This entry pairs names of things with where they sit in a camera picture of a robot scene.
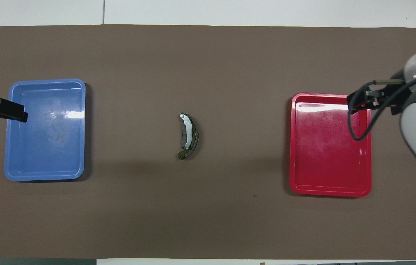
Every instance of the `brown table surface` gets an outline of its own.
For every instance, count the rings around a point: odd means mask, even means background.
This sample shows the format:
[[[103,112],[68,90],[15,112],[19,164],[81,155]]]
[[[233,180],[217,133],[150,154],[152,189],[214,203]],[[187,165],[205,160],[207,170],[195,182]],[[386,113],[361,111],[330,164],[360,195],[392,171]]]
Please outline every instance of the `brown table surface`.
[[[0,257],[416,259],[416,160],[386,112],[364,198],[288,186],[288,102],[350,94],[416,52],[416,29],[0,27],[0,97],[16,81],[87,84],[85,172],[3,174]],[[180,112],[199,125],[176,157]]]

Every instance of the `tray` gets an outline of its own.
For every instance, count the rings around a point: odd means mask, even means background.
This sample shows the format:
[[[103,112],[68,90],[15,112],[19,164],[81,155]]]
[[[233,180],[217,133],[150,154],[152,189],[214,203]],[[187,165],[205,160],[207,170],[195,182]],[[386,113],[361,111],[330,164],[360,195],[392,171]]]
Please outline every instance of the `tray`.
[[[363,197],[371,191],[371,135],[355,141],[346,95],[299,93],[292,98],[290,186],[300,194]],[[352,116],[362,133],[371,111]]]
[[[83,172],[85,84],[79,79],[16,82],[9,100],[28,122],[7,121],[4,172],[12,181],[75,179]]]

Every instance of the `curved metal tool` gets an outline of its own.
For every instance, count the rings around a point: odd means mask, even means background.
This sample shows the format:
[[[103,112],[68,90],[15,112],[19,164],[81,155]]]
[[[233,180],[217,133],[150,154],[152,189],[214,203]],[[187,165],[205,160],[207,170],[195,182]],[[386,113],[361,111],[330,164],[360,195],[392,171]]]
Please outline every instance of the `curved metal tool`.
[[[188,114],[180,113],[180,118],[183,120],[181,124],[181,146],[183,149],[178,153],[178,158],[185,159],[198,144],[198,129]]]

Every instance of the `blue tray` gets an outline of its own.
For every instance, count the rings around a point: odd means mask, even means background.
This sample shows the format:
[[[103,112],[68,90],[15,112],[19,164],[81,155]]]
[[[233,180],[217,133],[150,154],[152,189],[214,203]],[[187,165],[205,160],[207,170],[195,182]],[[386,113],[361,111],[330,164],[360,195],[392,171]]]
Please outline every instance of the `blue tray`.
[[[25,106],[28,122],[7,121],[6,177],[78,178],[83,172],[85,84],[79,79],[16,82],[9,100]]]

